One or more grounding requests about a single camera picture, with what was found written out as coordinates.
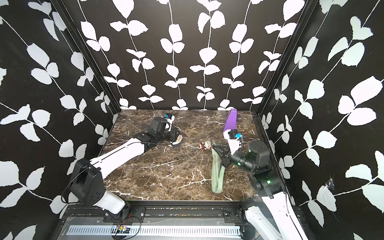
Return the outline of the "penguin plush keychain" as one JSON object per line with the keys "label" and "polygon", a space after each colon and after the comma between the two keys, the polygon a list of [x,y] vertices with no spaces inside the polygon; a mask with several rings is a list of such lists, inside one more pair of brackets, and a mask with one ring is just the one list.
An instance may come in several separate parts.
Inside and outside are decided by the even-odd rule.
{"label": "penguin plush keychain", "polygon": [[177,140],[175,142],[172,142],[169,144],[170,147],[173,147],[173,148],[178,148],[181,146],[182,144],[182,140],[183,140],[183,136],[182,135],[179,135]]}

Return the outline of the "red white santa charm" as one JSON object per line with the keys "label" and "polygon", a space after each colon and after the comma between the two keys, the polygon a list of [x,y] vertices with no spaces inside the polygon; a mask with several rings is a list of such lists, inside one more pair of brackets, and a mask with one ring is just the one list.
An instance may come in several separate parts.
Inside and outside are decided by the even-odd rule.
{"label": "red white santa charm", "polygon": [[211,141],[205,141],[200,143],[200,149],[203,151],[211,150],[212,149],[212,142]]}

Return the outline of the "green corduroy bag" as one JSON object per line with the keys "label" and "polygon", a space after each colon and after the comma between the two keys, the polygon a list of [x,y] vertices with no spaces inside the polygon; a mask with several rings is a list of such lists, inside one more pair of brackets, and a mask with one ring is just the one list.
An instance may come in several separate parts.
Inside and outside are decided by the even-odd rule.
{"label": "green corduroy bag", "polygon": [[211,174],[212,191],[216,194],[220,194],[223,191],[224,174],[225,174],[226,168],[222,166],[221,158],[219,157],[219,154],[214,149],[212,149],[212,156],[213,156],[212,174]]}

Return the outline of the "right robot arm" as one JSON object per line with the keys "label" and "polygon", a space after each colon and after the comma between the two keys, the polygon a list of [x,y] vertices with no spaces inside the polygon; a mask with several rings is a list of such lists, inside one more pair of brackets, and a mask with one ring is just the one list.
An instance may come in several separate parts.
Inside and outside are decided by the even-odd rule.
{"label": "right robot arm", "polygon": [[224,167],[234,165],[249,173],[251,186],[262,198],[256,203],[248,199],[240,204],[240,216],[255,230],[255,234],[244,232],[243,239],[254,240],[306,240],[302,216],[289,202],[284,181],[272,166],[271,153],[267,145],[254,140],[248,150],[240,149],[240,142],[229,140],[227,145],[214,144],[213,152]]}

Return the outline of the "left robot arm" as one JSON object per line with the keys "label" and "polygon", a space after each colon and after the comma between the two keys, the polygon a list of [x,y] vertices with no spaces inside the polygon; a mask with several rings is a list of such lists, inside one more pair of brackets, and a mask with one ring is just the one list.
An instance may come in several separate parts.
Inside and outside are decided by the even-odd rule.
{"label": "left robot arm", "polygon": [[99,207],[116,219],[127,219],[130,215],[130,204],[108,191],[104,179],[126,162],[164,142],[178,147],[182,137],[180,129],[173,126],[174,120],[175,116],[170,113],[166,113],[164,117],[155,117],[149,126],[120,147],[90,161],[80,159],[74,166],[66,190],[86,207]]}

